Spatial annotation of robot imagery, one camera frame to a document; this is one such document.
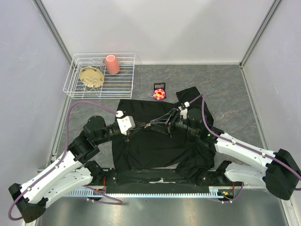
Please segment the pink white flower brooch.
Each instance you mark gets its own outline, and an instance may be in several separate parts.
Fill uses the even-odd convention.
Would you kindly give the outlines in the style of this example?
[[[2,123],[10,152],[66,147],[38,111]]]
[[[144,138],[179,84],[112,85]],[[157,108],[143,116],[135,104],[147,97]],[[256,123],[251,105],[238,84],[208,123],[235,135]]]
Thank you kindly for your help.
[[[153,94],[148,94],[148,97],[156,100],[163,100],[166,98],[166,92],[163,89],[156,89],[154,90]]]

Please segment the black t-shirt garment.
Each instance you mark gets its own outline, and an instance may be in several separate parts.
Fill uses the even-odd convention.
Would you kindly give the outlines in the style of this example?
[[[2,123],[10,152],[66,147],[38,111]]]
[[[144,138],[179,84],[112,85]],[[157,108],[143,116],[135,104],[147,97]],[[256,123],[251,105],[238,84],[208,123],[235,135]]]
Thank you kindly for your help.
[[[196,87],[176,93],[177,103],[122,99],[117,107],[133,117],[136,122],[148,123],[181,103],[193,101],[192,108],[201,108],[202,98]],[[118,138],[112,142],[114,166],[118,171],[161,168],[177,164],[176,172],[195,181],[214,167],[215,148],[201,144],[181,131],[172,136],[142,128],[126,141]]]

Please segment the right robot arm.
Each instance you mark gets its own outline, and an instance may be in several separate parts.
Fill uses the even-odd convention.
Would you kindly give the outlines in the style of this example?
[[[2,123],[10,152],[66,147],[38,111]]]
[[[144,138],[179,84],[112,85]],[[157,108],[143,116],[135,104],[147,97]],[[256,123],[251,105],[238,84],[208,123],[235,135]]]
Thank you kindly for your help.
[[[221,170],[215,174],[216,182],[220,185],[227,185],[231,181],[264,186],[275,197],[289,200],[301,179],[301,170],[288,151],[259,148],[209,127],[203,110],[192,108],[180,111],[174,108],[151,120],[148,126],[169,136],[175,131],[183,132],[204,148],[232,156],[244,163],[222,163]]]

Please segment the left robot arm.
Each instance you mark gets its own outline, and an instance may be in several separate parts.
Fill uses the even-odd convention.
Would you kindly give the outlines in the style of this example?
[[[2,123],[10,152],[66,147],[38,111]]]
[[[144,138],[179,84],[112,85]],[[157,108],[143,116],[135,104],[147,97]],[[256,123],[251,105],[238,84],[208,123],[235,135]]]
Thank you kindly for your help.
[[[46,209],[68,192],[88,184],[99,185],[103,181],[103,170],[92,161],[100,144],[132,135],[143,122],[117,112],[116,121],[106,125],[101,116],[93,116],[83,126],[63,153],[34,178],[23,184],[14,183],[9,187],[14,202],[8,211],[11,220],[31,223]],[[21,216],[12,217],[12,209],[17,207]]]

